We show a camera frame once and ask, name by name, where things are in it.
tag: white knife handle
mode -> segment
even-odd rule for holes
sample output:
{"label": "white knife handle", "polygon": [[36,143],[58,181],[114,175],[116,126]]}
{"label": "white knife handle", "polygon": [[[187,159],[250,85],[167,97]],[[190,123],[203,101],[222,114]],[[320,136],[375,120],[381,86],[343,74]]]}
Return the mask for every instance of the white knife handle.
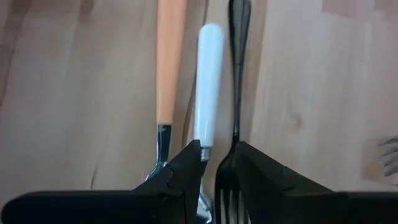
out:
{"label": "white knife handle", "polygon": [[199,31],[194,139],[213,147],[216,110],[223,66],[224,33],[217,24]]}

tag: wooden surface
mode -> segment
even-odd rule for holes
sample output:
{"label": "wooden surface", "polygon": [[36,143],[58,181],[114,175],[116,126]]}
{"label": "wooden surface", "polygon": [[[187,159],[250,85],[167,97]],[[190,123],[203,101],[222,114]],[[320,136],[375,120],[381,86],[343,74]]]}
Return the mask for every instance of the wooden surface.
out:
{"label": "wooden surface", "polygon": [[269,0],[251,144],[333,190],[397,190],[365,175],[398,134],[395,2]]}
{"label": "wooden surface", "polygon": [[[242,139],[333,190],[398,134],[394,0],[252,0]],[[188,0],[170,158],[192,138],[197,34],[228,0]],[[32,190],[133,189],[155,164],[156,0],[0,0],[0,206]],[[231,143],[226,40],[206,191]]]}

